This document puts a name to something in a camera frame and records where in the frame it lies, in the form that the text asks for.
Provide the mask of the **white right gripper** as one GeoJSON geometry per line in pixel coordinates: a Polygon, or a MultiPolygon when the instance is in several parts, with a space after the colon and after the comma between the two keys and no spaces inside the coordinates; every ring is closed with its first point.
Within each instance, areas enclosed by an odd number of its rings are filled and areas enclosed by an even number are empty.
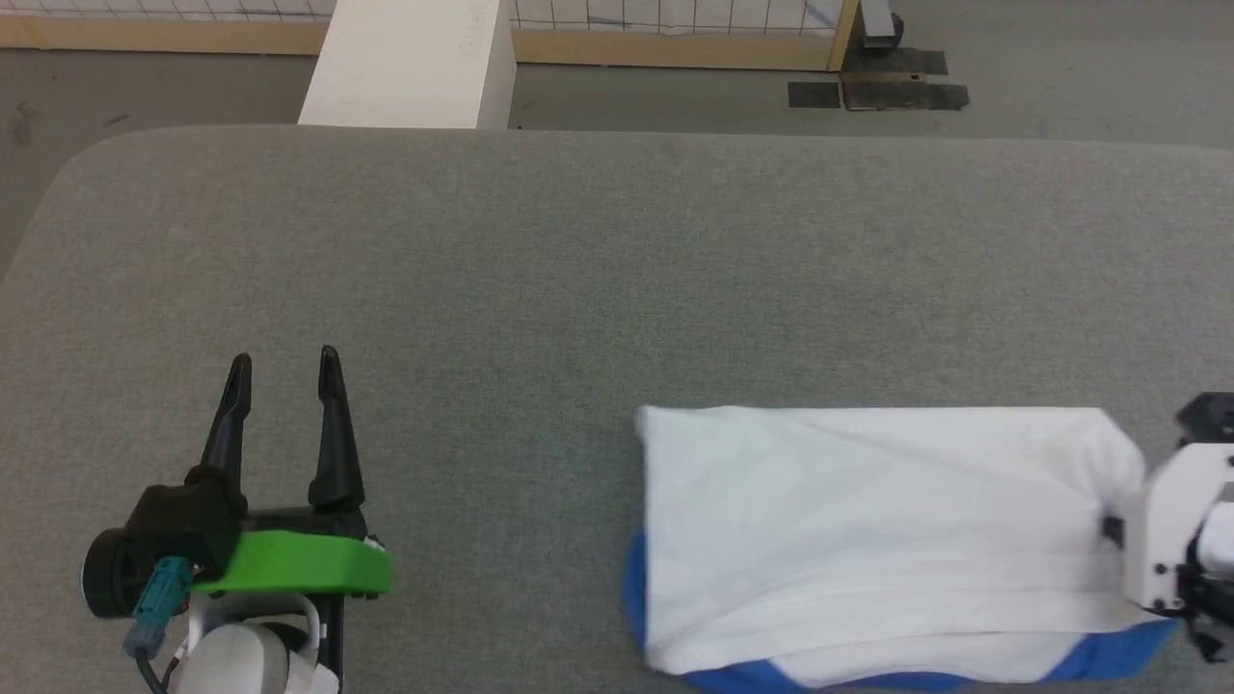
{"type": "Polygon", "coordinates": [[[1128,601],[1157,614],[1183,608],[1178,567],[1232,484],[1232,452],[1230,443],[1183,445],[1146,475],[1125,519],[1102,519],[1102,536],[1124,550],[1128,601]]]}

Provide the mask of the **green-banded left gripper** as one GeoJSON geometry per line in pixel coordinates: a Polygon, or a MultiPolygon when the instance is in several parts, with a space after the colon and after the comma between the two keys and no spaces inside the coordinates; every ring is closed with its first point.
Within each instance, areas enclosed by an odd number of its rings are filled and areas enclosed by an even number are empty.
{"type": "MultiPolygon", "coordinates": [[[[204,445],[200,466],[239,489],[244,421],[251,414],[253,364],[238,353],[204,445]]],[[[338,352],[320,354],[322,426],[308,505],[354,511],[364,478],[338,352]]],[[[217,580],[197,580],[190,601],[193,693],[341,693],[344,608],[374,601],[392,587],[387,550],[365,529],[357,533],[247,530],[217,580]]]]}

